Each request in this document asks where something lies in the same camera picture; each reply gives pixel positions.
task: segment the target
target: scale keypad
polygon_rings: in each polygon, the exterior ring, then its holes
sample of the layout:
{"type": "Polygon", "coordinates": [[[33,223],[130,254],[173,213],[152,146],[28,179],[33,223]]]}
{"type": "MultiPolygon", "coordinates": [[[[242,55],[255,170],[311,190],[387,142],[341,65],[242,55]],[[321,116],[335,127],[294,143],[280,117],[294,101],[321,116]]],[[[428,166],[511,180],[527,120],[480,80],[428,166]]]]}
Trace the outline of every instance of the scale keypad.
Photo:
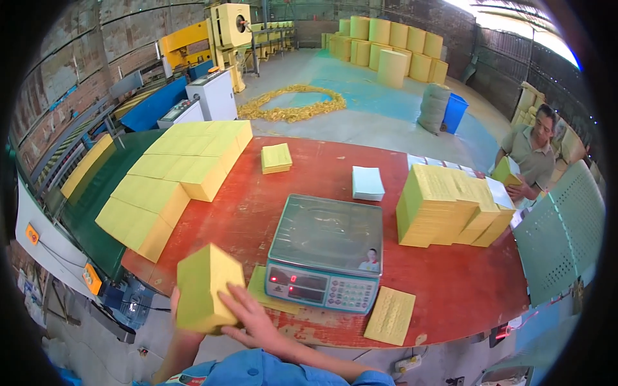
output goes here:
{"type": "Polygon", "coordinates": [[[326,305],[330,308],[364,312],[371,305],[371,294],[374,291],[374,283],[333,277],[326,305]]]}

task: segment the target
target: man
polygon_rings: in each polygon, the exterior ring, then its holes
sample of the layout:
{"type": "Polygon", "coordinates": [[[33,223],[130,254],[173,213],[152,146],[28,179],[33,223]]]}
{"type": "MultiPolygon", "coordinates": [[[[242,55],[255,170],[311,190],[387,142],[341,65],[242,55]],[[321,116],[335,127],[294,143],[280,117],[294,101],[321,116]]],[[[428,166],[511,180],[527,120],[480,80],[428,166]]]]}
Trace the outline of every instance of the man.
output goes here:
{"type": "Polygon", "coordinates": [[[495,166],[504,156],[510,156],[519,165],[522,184],[506,187],[516,205],[524,199],[535,200],[547,188],[556,166],[549,142],[556,132],[557,120],[552,108],[542,104],[536,112],[534,126],[516,125],[502,141],[495,166]]]}
{"type": "MultiPolygon", "coordinates": [[[[264,307],[238,285],[219,292],[221,302],[238,318],[246,332],[224,326],[221,332],[252,350],[231,354],[223,361],[193,365],[205,334],[175,328],[161,368],[152,384],[201,386],[395,386],[391,376],[354,361],[334,358],[283,336],[264,307]]],[[[180,291],[170,298],[172,321],[180,291]]]]}
{"type": "Polygon", "coordinates": [[[363,269],[365,271],[379,271],[380,263],[378,262],[377,256],[378,256],[378,252],[373,248],[370,249],[367,252],[368,260],[360,263],[360,265],[358,266],[358,269],[363,269]]]}

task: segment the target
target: red tabletop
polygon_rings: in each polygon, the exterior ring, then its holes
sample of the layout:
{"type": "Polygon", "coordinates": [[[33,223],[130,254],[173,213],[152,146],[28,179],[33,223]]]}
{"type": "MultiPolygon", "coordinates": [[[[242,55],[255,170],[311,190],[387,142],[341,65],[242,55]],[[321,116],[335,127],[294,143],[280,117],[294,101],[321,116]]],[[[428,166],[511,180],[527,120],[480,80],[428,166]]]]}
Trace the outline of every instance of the red tabletop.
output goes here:
{"type": "MultiPolygon", "coordinates": [[[[395,206],[408,174],[405,153],[347,143],[275,136],[255,137],[212,203],[191,200],[154,264],[132,250],[122,265],[170,295],[176,264],[208,243],[238,259],[247,281],[268,248],[291,193],[379,205],[383,209],[384,272],[380,285],[417,296],[404,346],[464,338],[505,323],[528,309],[526,280],[510,229],[489,248],[397,243],[395,206]],[[287,142],[290,171],[261,173],[263,146],[287,142]],[[352,199],[352,166],[379,167],[382,202],[352,199]]],[[[393,347],[363,337],[369,315],[307,307],[298,315],[268,310],[284,334],[308,344],[393,347]]]]}

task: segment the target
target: yellow hydraulic press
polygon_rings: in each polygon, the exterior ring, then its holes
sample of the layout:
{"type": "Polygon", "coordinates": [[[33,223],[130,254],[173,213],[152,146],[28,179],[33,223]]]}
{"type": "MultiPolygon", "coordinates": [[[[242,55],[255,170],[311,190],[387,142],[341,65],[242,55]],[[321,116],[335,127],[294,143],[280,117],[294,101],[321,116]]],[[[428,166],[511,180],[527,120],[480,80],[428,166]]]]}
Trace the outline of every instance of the yellow hydraulic press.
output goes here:
{"type": "Polygon", "coordinates": [[[252,35],[249,4],[225,3],[211,7],[207,21],[208,36],[213,37],[210,46],[214,64],[230,71],[232,88],[240,93],[246,86],[242,80],[245,53],[239,52],[239,47],[251,43],[252,35]]]}
{"type": "Polygon", "coordinates": [[[159,49],[172,70],[193,67],[212,59],[207,20],[195,23],[159,39],[159,49]]]}

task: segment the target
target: worker's hands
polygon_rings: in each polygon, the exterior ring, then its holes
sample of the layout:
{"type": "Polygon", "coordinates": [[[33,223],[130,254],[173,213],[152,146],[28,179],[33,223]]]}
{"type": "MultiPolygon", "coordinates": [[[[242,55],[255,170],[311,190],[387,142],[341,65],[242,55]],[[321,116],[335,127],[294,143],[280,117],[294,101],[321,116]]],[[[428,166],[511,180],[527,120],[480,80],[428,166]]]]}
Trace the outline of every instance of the worker's hands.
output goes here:
{"type": "MultiPolygon", "coordinates": [[[[170,313],[172,314],[172,323],[174,324],[174,327],[176,326],[176,314],[178,311],[179,300],[180,290],[178,289],[178,287],[174,287],[174,290],[172,291],[172,296],[169,298],[169,309],[170,313]]],[[[201,342],[206,337],[206,334],[203,334],[201,332],[183,330],[179,329],[178,327],[176,327],[176,334],[179,335],[179,337],[183,340],[198,342],[201,342]]]]}
{"type": "Polygon", "coordinates": [[[533,194],[532,188],[526,183],[525,178],[521,174],[518,174],[517,178],[522,182],[521,185],[509,185],[506,187],[506,192],[513,202],[519,201],[524,197],[529,198],[533,194]]]}
{"type": "Polygon", "coordinates": [[[262,348],[275,356],[281,356],[296,343],[277,331],[264,307],[244,287],[227,284],[227,288],[233,297],[219,292],[219,298],[245,326],[247,333],[229,325],[221,327],[222,333],[249,348],[262,348]]]}

